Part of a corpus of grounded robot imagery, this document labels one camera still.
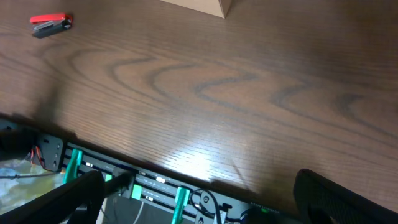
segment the green sticker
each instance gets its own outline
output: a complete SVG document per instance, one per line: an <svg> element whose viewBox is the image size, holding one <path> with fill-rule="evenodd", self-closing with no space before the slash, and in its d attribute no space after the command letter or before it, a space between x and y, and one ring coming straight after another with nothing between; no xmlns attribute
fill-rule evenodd
<svg viewBox="0 0 398 224"><path fill-rule="evenodd" d="M112 175L106 174L105 182L112 180Z"/></svg>
<svg viewBox="0 0 398 224"><path fill-rule="evenodd" d="M131 197L137 200L141 199L141 192L142 192L142 187L140 185L134 184L132 188L132 194Z"/></svg>

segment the teal clip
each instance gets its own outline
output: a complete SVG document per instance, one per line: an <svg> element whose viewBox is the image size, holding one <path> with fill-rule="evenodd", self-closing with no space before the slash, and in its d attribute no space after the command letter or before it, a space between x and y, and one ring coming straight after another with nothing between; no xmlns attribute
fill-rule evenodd
<svg viewBox="0 0 398 224"><path fill-rule="evenodd" d="M182 221L182 211L184 207L188 204L190 191L183 187L178 187L177 194L175 196L175 209L173 214L173 219L171 224L180 224Z"/></svg>
<svg viewBox="0 0 398 224"><path fill-rule="evenodd" d="M72 156L70 157L69 164L65 172L65 176L63 177L64 184L77 178L77 171L79 170L82 158L83 158L83 151L78 149L73 149Z"/></svg>

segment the wooden table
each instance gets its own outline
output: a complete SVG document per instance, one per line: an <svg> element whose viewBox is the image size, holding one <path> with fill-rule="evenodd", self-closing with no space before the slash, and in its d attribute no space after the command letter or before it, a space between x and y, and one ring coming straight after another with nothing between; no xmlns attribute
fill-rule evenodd
<svg viewBox="0 0 398 224"><path fill-rule="evenodd" d="M0 1L0 111L295 210L309 168L398 212L397 3ZM72 12L30 36L29 17Z"/></svg>

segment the cardboard box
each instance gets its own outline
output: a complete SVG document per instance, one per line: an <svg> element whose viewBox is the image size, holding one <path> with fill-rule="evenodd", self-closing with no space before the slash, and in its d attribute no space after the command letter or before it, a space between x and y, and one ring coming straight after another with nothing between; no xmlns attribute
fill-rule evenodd
<svg viewBox="0 0 398 224"><path fill-rule="evenodd" d="M162 0L197 11L225 18L231 0Z"/></svg>

